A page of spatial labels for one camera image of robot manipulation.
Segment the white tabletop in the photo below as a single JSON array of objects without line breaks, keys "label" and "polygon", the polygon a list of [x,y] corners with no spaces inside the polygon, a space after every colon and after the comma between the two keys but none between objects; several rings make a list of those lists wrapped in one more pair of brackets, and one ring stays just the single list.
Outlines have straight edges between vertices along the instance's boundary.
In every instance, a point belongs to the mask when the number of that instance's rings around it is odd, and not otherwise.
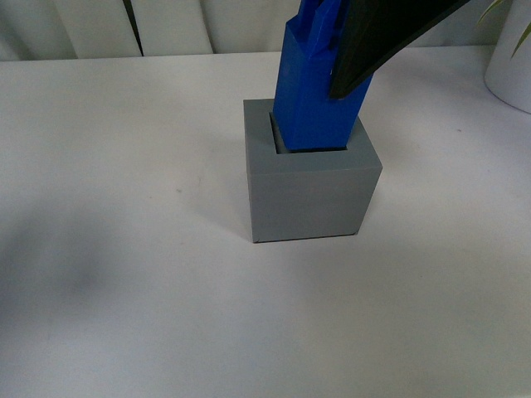
[{"label": "white tabletop", "polygon": [[279,54],[0,63],[0,396],[531,395],[531,115],[406,49],[358,236],[254,245]]}]

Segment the gray plastic block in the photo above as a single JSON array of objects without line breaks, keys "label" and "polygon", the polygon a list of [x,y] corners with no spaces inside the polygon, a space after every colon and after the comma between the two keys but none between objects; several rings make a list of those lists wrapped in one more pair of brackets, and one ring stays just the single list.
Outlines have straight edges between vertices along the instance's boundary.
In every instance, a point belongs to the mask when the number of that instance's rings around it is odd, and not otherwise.
[{"label": "gray plastic block", "polygon": [[382,172],[361,121],[342,150],[291,153],[272,110],[244,101],[253,242],[357,234]]}]

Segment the blue plastic part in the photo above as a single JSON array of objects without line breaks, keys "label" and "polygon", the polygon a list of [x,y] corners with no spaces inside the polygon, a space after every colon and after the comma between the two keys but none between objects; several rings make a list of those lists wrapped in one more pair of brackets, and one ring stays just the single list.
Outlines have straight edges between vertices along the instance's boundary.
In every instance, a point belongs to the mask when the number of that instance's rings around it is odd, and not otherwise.
[{"label": "blue plastic part", "polygon": [[292,151],[345,148],[372,76],[344,99],[330,99],[345,0],[303,0],[286,23],[273,114]]}]

